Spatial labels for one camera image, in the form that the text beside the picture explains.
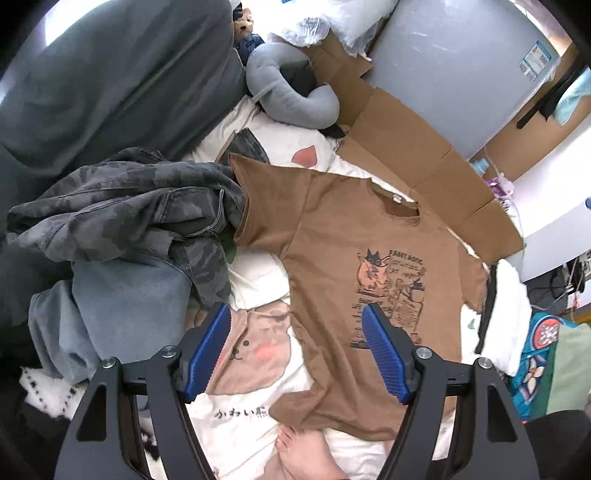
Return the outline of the brown cardboard sheet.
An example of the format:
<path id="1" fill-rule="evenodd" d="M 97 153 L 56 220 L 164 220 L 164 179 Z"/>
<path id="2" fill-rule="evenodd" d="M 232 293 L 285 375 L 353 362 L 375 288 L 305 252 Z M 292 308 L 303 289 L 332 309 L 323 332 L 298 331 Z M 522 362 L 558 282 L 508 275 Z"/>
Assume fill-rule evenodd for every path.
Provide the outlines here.
<path id="1" fill-rule="evenodd" d="M 486 263 L 522 249 L 514 222 L 470 164 L 422 117 L 363 80 L 368 60 L 346 54 L 335 35 L 303 51 L 339 98 L 342 158 L 418 201 Z"/>

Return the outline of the dark green pillow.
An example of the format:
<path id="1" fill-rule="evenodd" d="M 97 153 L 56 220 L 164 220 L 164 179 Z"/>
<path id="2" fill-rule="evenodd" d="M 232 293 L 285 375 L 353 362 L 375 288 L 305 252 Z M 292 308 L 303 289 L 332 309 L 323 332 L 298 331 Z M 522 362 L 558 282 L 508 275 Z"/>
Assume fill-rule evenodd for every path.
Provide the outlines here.
<path id="1" fill-rule="evenodd" d="M 181 159 L 245 93 L 226 1 L 109 1 L 52 42 L 1 105 L 1 209 L 128 147 Z"/>

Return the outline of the white folded towel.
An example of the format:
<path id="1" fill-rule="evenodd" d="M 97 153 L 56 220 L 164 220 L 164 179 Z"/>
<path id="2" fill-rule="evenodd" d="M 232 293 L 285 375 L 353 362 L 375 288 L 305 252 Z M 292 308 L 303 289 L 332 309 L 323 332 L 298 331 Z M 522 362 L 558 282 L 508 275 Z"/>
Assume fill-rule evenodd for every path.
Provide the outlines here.
<path id="1" fill-rule="evenodd" d="M 502 373 L 515 377 L 529 331 L 532 307 L 527 287 L 507 260 L 496 264 L 496 289 L 492 313 L 478 354 Z"/>

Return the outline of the brown graphic t-shirt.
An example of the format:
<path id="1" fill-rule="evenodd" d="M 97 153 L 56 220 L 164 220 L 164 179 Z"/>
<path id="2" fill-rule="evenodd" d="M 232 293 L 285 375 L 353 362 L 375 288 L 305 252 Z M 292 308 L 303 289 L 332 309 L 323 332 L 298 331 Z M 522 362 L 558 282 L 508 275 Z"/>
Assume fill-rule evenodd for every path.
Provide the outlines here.
<path id="1" fill-rule="evenodd" d="M 396 203 L 369 179 L 232 156 L 246 198 L 235 243 L 276 255 L 290 283 L 290 314 L 311 388 L 273 403 L 297 429 L 363 440 L 396 437 L 404 406 L 389 394 L 361 315 L 379 305 L 394 326 L 459 360 L 460 313 L 480 310 L 483 262 L 433 215 Z"/>

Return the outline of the small teddy bear toy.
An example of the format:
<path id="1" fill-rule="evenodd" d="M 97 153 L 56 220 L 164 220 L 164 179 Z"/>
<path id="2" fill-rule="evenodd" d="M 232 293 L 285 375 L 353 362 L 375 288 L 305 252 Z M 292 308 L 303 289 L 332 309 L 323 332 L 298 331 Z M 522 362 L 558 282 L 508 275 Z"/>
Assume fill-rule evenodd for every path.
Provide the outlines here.
<path id="1" fill-rule="evenodd" d="M 253 32 L 252 12 L 239 3 L 232 12 L 233 46 L 243 65 L 246 65 L 250 54 L 263 45 L 263 38 Z"/>

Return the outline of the black trousers of person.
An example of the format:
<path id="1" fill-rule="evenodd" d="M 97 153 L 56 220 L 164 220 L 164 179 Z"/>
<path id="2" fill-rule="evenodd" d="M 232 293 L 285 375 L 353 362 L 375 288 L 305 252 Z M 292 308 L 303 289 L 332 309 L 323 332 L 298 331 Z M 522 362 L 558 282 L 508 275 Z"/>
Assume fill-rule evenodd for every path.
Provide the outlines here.
<path id="1" fill-rule="evenodd" d="M 564 410 L 525 424 L 542 479 L 591 480 L 590 419 Z"/>

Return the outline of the teal patterned bag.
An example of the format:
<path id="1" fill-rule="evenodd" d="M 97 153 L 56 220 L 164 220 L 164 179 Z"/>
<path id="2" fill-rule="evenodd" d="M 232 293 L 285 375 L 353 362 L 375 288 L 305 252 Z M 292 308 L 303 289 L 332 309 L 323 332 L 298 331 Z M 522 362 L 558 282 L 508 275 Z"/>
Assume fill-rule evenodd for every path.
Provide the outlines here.
<path id="1" fill-rule="evenodd" d="M 522 422 L 530 419 L 532 404 L 547 369 L 551 348 L 559 339 L 562 326 L 573 329 L 576 324 L 563 317 L 535 313 L 520 357 L 517 374 L 507 381 L 507 387 Z"/>

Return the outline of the green fabric item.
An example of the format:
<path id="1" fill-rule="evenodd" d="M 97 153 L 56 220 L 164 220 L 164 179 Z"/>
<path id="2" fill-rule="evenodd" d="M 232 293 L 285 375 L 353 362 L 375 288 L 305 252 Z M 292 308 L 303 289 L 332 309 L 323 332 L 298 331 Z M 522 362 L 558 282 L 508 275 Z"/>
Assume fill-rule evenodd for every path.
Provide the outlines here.
<path id="1" fill-rule="evenodd" d="M 583 410 L 590 393 L 590 325 L 561 326 L 547 414 Z"/>

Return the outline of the grey blue garment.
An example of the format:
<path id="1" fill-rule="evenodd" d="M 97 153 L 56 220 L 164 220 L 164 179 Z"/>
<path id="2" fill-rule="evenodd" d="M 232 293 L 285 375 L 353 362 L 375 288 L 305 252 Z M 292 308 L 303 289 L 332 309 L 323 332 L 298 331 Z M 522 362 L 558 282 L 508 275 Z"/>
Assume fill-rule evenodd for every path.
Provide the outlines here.
<path id="1" fill-rule="evenodd" d="M 77 384 L 102 360 L 150 358 L 186 328 L 190 283 L 149 256 L 76 261 L 73 276 L 31 298 L 28 326 L 46 374 Z"/>

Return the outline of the blue detergent bottle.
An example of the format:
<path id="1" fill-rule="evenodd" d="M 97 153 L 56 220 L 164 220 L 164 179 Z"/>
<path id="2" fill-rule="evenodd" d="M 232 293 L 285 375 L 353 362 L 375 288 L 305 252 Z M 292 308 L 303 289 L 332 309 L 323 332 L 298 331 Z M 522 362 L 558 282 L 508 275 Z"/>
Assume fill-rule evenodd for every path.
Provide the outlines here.
<path id="1" fill-rule="evenodd" d="M 480 177 L 483 177 L 489 169 L 489 162 L 486 158 L 481 158 L 472 162 L 471 166 Z"/>

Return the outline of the grey camouflage jacket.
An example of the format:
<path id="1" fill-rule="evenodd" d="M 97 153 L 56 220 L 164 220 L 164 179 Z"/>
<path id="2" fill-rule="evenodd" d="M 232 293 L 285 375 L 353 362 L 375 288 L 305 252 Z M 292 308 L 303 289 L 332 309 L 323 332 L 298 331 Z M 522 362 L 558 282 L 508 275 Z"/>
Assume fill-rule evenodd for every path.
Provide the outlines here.
<path id="1" fill-rule="evenodd" d="M 157 151 L 124 149 L 12 207 L 8 238 L 54 262 L 153 256 L 178 268 L 193 297 L 210 307 L 228 299 L 224 243 L 245 210 L 245 194 L 229 166 L 232 154 L 270 161 L 247 129 L 233 135 L 213 162 L 173 162 Z"/>

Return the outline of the person bare foot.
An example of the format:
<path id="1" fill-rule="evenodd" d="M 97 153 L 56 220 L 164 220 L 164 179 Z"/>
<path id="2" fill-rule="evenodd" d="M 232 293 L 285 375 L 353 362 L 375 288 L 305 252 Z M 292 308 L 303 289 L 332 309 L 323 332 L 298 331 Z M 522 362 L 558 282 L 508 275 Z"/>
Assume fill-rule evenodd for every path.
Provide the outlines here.
<path id="1" fill-rule="evenodd" d="M 276 449 L 284 470 L 294 479 L 349 478 L 332 457 L 322 430 L 295 430 L 281 426 L 276 437 Z"/>

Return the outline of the white spotted plush fabric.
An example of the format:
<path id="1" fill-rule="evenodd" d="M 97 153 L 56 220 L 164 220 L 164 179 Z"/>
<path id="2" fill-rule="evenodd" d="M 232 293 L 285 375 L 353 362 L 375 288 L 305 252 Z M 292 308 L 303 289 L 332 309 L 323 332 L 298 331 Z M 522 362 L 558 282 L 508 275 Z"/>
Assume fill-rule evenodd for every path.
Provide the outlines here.
<path id="1" fill-rule="evenodd" d="M 48 470 L 54 470 L 71 420 L 84 396 L 87 383 L 70 385 L 41 369 L 22 368 L 19 379 L 25 391 L 20 418 L 24 422 L 28 448 Z"/>

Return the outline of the grey wrapped mattress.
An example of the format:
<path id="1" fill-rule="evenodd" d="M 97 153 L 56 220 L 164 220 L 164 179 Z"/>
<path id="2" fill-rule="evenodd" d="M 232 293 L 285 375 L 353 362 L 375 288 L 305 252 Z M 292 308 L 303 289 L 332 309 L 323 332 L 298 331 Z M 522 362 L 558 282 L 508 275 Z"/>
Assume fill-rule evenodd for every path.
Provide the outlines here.
<path id="1" fill-rule="evenodd" d="M 466 160 L 553 76 L 561 57 L 511 1 L 401 1 L 366 80 L 400 100 Z"/>

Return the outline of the white pillow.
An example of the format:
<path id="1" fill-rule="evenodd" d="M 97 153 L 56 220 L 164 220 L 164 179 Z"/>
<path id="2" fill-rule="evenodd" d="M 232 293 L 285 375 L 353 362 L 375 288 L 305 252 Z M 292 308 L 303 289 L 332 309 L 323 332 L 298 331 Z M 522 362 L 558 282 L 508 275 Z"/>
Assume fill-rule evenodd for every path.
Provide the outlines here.
<path id="1" fill-rule="evenodd" d="M 398 0 L 264 1 L 260 18 L 266 29 L 295 47 L 320 45 L 329 33 L 358 56 L 394 12 Z"/>

